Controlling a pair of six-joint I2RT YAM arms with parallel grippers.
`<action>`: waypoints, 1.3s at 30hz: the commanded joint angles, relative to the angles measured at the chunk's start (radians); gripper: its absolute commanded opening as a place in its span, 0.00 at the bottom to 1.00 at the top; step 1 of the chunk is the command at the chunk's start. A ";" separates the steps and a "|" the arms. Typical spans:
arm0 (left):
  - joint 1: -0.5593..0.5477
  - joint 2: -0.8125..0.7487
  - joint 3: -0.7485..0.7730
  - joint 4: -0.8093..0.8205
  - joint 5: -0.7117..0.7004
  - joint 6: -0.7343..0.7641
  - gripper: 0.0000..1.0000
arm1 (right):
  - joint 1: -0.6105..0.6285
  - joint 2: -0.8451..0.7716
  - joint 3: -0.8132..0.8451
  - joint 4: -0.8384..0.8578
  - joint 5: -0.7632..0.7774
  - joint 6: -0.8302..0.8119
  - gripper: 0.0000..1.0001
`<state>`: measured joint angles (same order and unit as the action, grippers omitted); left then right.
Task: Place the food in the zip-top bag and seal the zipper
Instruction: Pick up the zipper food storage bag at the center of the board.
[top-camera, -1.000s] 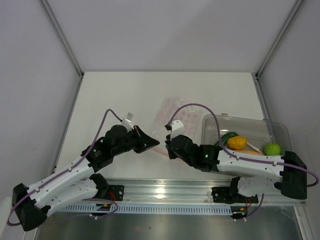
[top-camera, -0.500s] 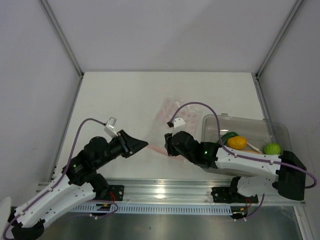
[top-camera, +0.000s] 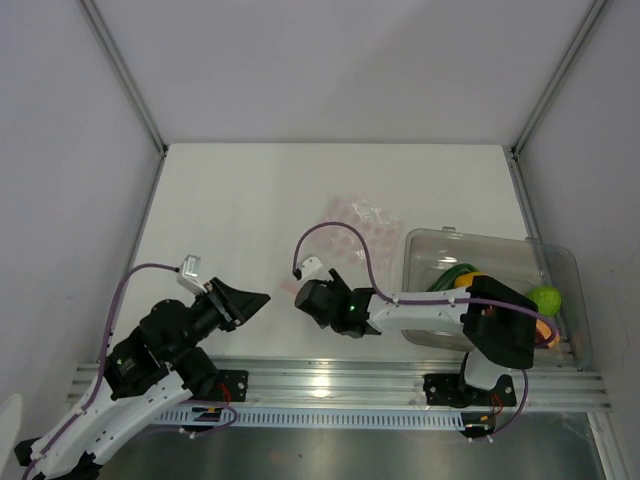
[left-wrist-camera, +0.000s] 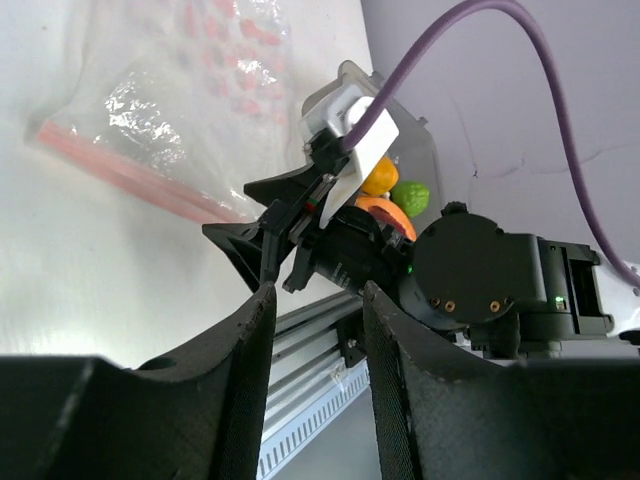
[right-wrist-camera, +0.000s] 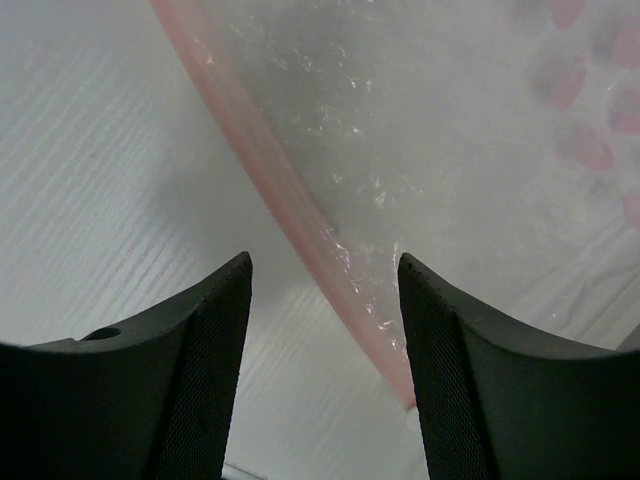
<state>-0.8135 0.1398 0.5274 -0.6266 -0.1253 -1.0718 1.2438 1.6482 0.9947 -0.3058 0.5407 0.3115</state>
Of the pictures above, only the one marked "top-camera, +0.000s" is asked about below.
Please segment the green scallion toy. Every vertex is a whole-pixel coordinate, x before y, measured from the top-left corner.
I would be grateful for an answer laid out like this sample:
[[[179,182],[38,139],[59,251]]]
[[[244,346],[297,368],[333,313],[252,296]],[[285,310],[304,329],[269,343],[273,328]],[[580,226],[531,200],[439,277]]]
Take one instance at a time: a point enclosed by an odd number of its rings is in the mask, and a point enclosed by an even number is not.
[[[455,280],[465,274],[476,272],[477,269],[468,263],[456,264],[445,270],[438,279],[427,289],[427,292],[449,290],[454,287]]]

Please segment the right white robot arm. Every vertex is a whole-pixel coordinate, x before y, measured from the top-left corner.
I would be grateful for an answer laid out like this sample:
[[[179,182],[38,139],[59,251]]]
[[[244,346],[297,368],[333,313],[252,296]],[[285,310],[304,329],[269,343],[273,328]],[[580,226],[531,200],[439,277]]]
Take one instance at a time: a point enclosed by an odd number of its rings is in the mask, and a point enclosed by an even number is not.
[[[490,276],[466,287],[391,297],[374,288],[351,289],[334,269],[329,274],[329,280],[305,282],[295,298],[298,310],[350,338],[414,330],[468,340],[471,351],[456,380],[468,403],[489,396],[509,371],[533,367],[537,307]]]

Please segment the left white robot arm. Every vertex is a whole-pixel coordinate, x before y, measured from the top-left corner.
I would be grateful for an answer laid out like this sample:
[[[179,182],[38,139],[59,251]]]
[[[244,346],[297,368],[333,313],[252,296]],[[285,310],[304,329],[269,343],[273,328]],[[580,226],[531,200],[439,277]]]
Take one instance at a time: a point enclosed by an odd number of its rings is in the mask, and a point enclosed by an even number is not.
[[[101,361],[90,388],[60,423],[15,446],[25,477],[94,479],[157,416],[184,401],[210,400],[219,371],[200,342],[216,330],[236,330],[270,299],[213,278],[191,305],[156,303]]]

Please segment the clear pink zip bag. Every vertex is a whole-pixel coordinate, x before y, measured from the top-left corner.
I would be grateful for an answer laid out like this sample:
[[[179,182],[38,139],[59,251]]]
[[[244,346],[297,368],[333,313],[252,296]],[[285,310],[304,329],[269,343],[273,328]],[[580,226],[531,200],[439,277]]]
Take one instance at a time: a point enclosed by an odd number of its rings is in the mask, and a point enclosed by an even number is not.
[[[354,194],[330,195],[296,213],[276,287],[297,293],[302,282],[294,278],[292,266],[316,256],[323,268],[311,278],[329,279],[333,268],[350,287],[369,287],[375,281],[389,293],[404,229],[401,217],[375,202]]]

